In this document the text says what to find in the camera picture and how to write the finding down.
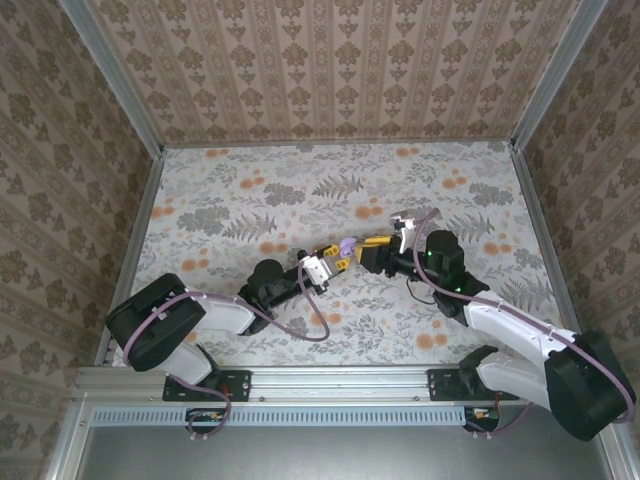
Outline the grey metal sheet panel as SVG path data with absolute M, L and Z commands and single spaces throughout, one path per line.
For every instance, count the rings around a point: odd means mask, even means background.
M 78 480 L 610 480 L 599 445 L 534 415 L 490 440 L 460 428 L 97 428 Z

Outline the aluminium panel edge profile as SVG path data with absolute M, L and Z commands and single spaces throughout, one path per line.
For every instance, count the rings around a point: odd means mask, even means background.
M 91 430 L 93 407 L 72 404 L 62 423 L 45 480 L 76 480 Z
M 612 424 L 594 439 L 596 458 L 607 480 L 640 480 L 640 455 L 628 424 Z

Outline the aluminium table side rail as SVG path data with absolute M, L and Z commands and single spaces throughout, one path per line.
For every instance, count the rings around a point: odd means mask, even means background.
M 544 260 L 549 282 L 552 287 L 562 324 L 581 333 L 582 328 L 577 319 L 569 291 L 564 280 L 560 262 L 549 233 L 543 210 L 541 208 L 534 182 L 531 178 L 523 153 L 510 143 L 507 144 L 510 156 L 518 178 L 522 195 L 526 203 L 531 223 L 536 234 L 542 258 Z
M 126 249 L 123 264 L 116 288 L 111 300 L 109 311 L 124 302 L 130 295 L 134 283 L 137 265 L 142 252 L 144 238 L 151 219 L 154 201 L 160 186 L 164 168 L 163 150 L 153 159 L 147 178 L 138 213 L 133 224 L 131 236 Z

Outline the thin aluminium table rail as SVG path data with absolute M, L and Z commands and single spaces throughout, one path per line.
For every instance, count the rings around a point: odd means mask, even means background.
M 165 143 L 163 151 L 168 149 L 195 148 L 241 148 L 241 147 L 281 147 L 281 146 L 319 146 L 319 145 L 357 145 L 357 144 L 434 144 L 434 143 L 480 143 L 501 142 L 512 144 L 508 137 L 462 137 L 462 138 L 384 138 L 384 139 L 311 139 L 311 140 L 266 140 L 266 141 L 226 141 L 226 142 L 188 142 Z

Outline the long aluminium frame rail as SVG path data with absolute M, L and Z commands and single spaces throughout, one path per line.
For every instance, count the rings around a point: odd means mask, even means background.
M 252 372 L 249 405 L 426 405 L 427 371 L 452 365 L 242 367 Z M 167 376 L 123 367 L 82 368 L 73 398 L 96 405 L 160 406 Z

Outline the aluminium corner post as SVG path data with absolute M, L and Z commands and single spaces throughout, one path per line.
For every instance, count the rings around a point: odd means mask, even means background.
M 143 102 L 111 46 L 88 0 L 59 0 L 63 10 L 87 47 L 140 141 L 153 160 L 162 156 L 163 141 L 146 113 Z
M 516 152 L 522 152 L 533 136 L 604 11 L 607 1 L 580 0 L 511 136 L 511 144 Z

